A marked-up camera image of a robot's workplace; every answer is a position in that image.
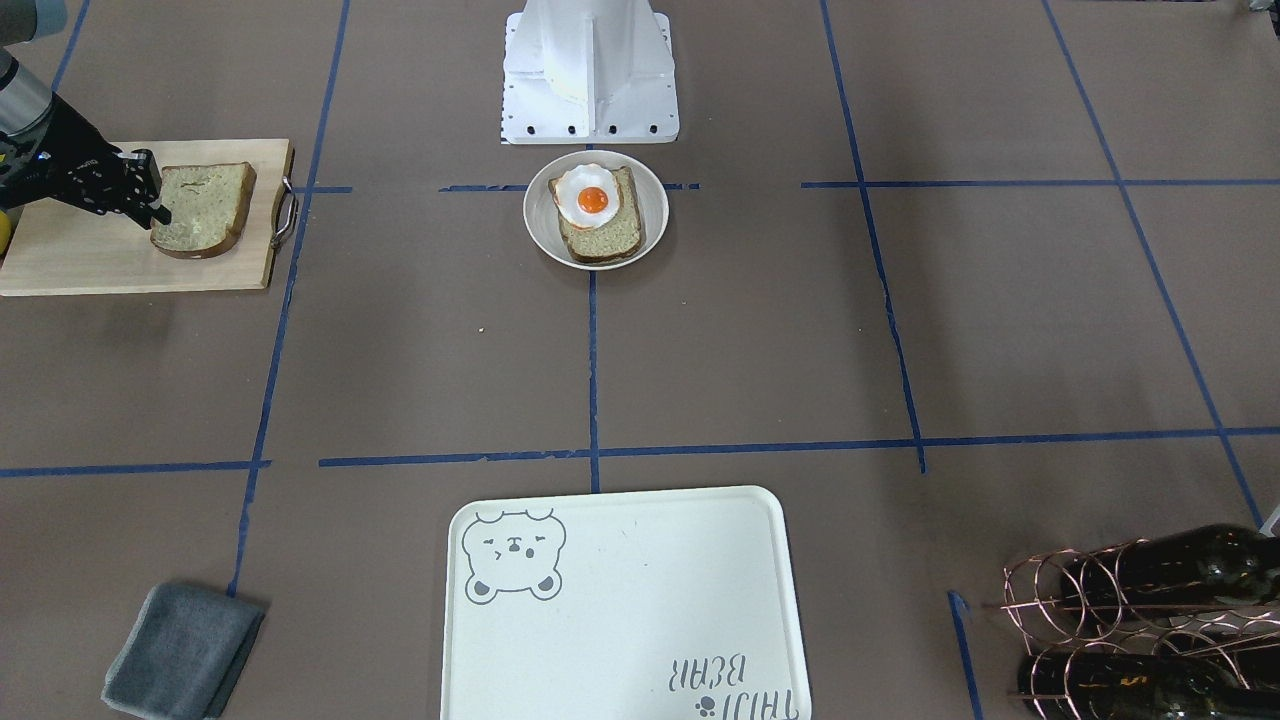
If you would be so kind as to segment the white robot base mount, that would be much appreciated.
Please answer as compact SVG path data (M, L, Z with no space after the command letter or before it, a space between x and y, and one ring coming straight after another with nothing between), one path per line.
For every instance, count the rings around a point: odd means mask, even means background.
M527 1L503 40L502 143L678 138L672 27L649 1Z

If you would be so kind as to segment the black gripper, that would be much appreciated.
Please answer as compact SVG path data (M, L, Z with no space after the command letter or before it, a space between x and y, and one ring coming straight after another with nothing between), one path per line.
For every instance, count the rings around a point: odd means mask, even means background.
M58 95L32 128L1 133L1 146L4 210L56 199L99 215L128 211L140 227L172 223L154 154L120 151Z

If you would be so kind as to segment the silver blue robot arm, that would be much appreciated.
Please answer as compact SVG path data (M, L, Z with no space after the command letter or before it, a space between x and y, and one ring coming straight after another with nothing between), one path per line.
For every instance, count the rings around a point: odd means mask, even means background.
M63 31L64 1L1 4L1 206L54 199L148 231L172 222L161 172L147 149L125 152L9 51Z

